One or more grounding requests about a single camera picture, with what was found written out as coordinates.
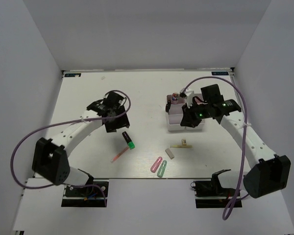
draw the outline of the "green marker cap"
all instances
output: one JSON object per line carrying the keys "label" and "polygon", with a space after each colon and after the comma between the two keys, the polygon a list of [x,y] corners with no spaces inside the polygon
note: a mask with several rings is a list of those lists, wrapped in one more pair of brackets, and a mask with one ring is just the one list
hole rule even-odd
{"label": "green marker cap", "polygon": [[129,142],[127,145],[129,146],[129,149],[135,148],[135,144],[133,142]]}

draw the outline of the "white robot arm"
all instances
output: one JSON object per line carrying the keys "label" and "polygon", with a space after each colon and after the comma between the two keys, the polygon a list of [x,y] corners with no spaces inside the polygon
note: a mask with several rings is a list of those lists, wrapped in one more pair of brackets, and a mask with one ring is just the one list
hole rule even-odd
{"label": "white robot arm", "polygon": [[[240,106],[234,100],[224,101],[218,85],[201,89],[204,104],[197,104],[194,91],[186,89],[180,96],[185,98],[182,107],[183,119],[181,126],[196,127],[204,118],[215,119],[233,137],[237,145],[242,148],[243,127],[247,126],[245,141],[245,157],[251,168],[244,172],[244,179],[240,189],[246,190],[254,198],[286,187],[291,162],[287,156],[278,156],[257,135],[254,129],[244,123],[244,115]],[[202,196],[222,194],[228,188],[236,188],[239,171],[221,170],[212,176],[211,192],[207,187],[202,188]]]}
{"label": "white robot arm", "polygon": [[103,125],[107,132],[129,127],[123,100],[121,95],[109,92],[107,97],[87,107],[81,116],[82,122],[73,123],[48,140],[40,138],[36,143],[32,169],[55,185],[92,184],[93,177],[87,172],[70,167],[68,157],[83,139]]}

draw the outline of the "pink pen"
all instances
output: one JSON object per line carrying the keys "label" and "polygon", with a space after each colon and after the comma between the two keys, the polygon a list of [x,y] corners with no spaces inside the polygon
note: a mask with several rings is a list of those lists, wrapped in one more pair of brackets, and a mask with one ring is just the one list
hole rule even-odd
{"label": "pink pen", "polygon": [[156,172],[156,170],[158,169],[158,167],[160,166],[160,163],[162,162],[162,157],[159,157],[156,161],[155,161],[155,163],[152,165],[152,167],[150,168],[150,171],[152,172],[152,173],[155,173]]}

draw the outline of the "green highlighter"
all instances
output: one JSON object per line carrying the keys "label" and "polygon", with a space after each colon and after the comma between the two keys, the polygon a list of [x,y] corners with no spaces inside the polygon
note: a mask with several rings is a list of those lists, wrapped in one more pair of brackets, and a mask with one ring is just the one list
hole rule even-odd
{"label": "green highlighter", "polygon": [[127,146],[129,147],[129,149],[135,148],[135,144],[133,143],[133,141],[129,137],[128,133],[126,131],[124,131],[124,132],[122,132],[122,135],[123,135],[125,141],[127,142]]}
{"label": "green highlighter", "polygon": [[157,176],[158,176],[159,178],[162,178],[163,173],[165,173],[166,166],[167,166],[167,161],[164,160],[164,161],[162,162],[162,164],[161,164],[159,170],[158,170],[158,173],[157,173]]}

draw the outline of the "white backdrop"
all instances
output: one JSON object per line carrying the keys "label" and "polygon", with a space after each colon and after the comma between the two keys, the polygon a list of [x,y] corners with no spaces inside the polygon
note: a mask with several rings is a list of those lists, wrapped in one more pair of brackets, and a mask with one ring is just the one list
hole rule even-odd
{"label": "white backdrop", "polygon": [[294,0],[274,0],[236,69],[250,121],[278,154],[291,159],[282,191],[294,224]]}
{"label": "white backdrop", "polygon": [[[10,156],[28,132],[49,123],[61,72],[22,0],[0,0],[0,235],[10,235],[22,188]],[[28,178],[38,136],[20,148],[15,169]]]}
{"label": "white backdrop", "polygon": [[24,0],[62,70],[236,66],[270,0]]}

